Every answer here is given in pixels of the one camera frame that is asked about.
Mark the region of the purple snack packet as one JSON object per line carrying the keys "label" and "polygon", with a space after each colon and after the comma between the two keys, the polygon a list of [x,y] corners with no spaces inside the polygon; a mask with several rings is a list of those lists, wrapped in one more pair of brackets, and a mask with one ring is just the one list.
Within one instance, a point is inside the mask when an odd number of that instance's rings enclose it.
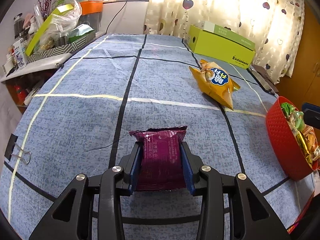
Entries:
{"label": "purple snack packet", "polygon": [[186,132],[186,126],[129,132],[143,143],[137,191],[170,191],[185,187],[180,143]]}

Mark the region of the heart pattern curtain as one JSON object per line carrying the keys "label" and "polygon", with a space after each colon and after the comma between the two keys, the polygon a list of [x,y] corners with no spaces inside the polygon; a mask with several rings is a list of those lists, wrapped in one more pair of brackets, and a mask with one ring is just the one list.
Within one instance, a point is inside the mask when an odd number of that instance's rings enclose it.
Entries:
{"label": "heart pattern curtain", "polygon": [[149,0],[143,31],[185,38],[208,21],[255,44],[253,63],[273,83],[292,76],[305,16],[304,0]]}

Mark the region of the long gold snack bar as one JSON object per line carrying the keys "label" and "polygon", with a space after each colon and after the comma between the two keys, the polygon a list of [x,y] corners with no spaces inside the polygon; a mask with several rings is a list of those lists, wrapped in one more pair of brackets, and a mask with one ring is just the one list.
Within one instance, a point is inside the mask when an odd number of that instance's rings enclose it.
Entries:
{"label": "long gold snack bar", "polygon": [[295,137],[296,137],[297,144],[299,145],[300,149],[302,150],[304,158],[306,159],[308,165],[311,167],[313,164],[313,161],[312,161],[312,157],[308,151],[303,133],[298,130]]}

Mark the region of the clear bag of nuts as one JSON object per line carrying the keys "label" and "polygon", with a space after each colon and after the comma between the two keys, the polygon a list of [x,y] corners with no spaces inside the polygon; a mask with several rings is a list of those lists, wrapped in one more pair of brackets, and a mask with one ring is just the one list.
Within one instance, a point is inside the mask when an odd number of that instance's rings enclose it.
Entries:
{"label": "clear bag of nuts", "polygon": [[304,113],[301,111],[293,111],[289,116],[289,122],[301,132],[306,127],[306,124],[304,122]]}

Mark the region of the brown wooden wardrobe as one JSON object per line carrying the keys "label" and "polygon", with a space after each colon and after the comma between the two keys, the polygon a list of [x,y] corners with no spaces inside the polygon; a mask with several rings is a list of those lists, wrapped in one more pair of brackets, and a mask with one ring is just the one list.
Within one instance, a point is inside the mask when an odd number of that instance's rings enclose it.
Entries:
{"label": "brown wooden wardrobe", "polygon": [[293,74],[282,77],[276,88],[299,109],[305,102],[319,104],[319,22],[308,4]]}

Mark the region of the lime green cardboard box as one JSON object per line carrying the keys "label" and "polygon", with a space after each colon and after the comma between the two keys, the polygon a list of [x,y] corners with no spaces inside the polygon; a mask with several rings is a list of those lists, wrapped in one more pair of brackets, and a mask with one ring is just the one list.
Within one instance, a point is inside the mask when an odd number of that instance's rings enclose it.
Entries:
{"label": "lime green cardboard box", "polygon": [[200,55],[247,69],[255,56],[255,43],[209,21],[189,27],[188,46]]}

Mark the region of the red round plastic basket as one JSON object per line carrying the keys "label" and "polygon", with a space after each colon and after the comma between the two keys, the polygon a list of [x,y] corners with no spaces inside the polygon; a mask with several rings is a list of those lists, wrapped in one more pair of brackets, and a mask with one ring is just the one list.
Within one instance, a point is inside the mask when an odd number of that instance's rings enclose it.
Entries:
{"label": "red round plastic basket", "polygon": [[311,174],[318,165],[309,165],[303,152],[291,132],[291,129],[281,110],[282,103],[290,101],[279,96],[267,112],[266,128],[274,153],[285,174],[292,180],[298,181]]}

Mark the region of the white side table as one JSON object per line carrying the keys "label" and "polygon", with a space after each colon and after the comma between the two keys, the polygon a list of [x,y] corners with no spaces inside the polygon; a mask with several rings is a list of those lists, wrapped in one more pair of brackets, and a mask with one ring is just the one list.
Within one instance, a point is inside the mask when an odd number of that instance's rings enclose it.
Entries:
{"label": "white side table", "polygon": [[38,61],[31,62],[27,64],[23,69],[18,69],[17,71],[13,72],[12,74],[2,77],[1,82],[23,76],[30,73],[40,72],[43,70],[49,69],[58,69],[63,63],[65,63],[70,57],[72,56],[71,53],[65,53],[61,55],[56,55],[52,57],[48,57],[45,59],[41,59]]}

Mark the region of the orange white bread packet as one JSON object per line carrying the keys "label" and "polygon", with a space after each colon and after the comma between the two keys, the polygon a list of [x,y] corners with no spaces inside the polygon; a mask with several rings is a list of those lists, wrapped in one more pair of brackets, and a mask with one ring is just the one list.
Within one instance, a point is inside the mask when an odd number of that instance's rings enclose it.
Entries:
{"label": "orange white bread packet", "polygon": [[312,157],[312,161],[317,161],[319,159],[319,144],[313,127],[306,125],[303,130],[303,135],[305,137],[305,142],[308,151]]}

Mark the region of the yellow chips bag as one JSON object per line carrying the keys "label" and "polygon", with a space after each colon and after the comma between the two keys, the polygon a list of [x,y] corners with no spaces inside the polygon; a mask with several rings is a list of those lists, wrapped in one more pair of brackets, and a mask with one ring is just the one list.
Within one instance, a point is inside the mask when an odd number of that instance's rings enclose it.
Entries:
{"label": "yellow chips bag", "polygon": [[189,66],[201,92],[219,104],[234,110],[232,94],[240,86],[217,63],[200,60],[200,69]]}

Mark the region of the blue plaid bed sheet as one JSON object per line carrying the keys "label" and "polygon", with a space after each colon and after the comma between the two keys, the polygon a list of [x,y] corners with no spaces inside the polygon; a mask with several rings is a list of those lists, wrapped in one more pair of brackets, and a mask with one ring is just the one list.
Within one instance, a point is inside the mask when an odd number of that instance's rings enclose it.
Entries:
{"label": "blue plaid bed sheet", "polygon": [[181,38],[103,36],[72,56],[40,89],[15,135],[29,164],[6,161],[1,210],[28,239],[76,175],[102,174],[135,143],[130,131],[187,126],[193,154],[222,174],[244,172],[291,226],[315,186],[313,176],[290,180],[268,138],[265,117],[276,101],[245,69],[219,61],[240,85],[234,109],[202,94],[190,67],[200,64]]}

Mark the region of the striped tray box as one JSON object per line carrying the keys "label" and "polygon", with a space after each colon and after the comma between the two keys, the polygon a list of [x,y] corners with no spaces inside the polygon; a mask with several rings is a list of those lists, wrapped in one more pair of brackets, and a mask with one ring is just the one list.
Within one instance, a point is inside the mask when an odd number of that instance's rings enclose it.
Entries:
{"label": "striped tray box", "polygon": [[39,61],[42,59],[46,59],[49,57],[54,57],[57,55],[62,55],[66,53],[73,53],[74,51],[80,49],[84,45],[88,44],[95,38],[95,31],[92,31],[90,33],[87,33],[85,35],[82,35],[79,39],[69,43],[65,44],[59,47],[55,47],[52,49],[45,50],[41,53],[33,53],[28,57],[29,63]]}

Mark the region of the green foil snack packet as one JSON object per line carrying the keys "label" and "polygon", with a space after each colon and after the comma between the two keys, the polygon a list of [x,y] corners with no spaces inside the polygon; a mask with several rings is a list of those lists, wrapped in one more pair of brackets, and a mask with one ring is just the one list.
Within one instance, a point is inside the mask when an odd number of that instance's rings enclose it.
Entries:
{"label": "green foil snack packet", "polygon": [[296,110],[295,106],[288,103],[288,102],[284,102],[280,105],[281,110],[285,116],[285,118],[289,118],[290,115]]}

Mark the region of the black smartphone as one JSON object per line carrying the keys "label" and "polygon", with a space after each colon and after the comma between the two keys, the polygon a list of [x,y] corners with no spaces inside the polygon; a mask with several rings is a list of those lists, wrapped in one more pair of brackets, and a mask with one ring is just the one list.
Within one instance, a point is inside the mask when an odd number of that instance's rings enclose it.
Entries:
{"label": "black smartphone", "polygon": [[250,65],[248,68],[248,72],[253,76],[255,81],[257,81],[263,91],[274,96],[278,94],[277,88],[275,87],[267,71],[263,67],[258,65]]}

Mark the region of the orange storage box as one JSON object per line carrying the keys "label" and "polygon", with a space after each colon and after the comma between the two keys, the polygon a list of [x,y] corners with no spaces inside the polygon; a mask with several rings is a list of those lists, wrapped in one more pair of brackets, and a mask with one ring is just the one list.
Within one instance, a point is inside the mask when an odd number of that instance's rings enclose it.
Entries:
{"label": "orange storage box", "polygon": [[102,1],[84,1],[80,2],[82,8],[82,15],[94,14],[103,11]]}

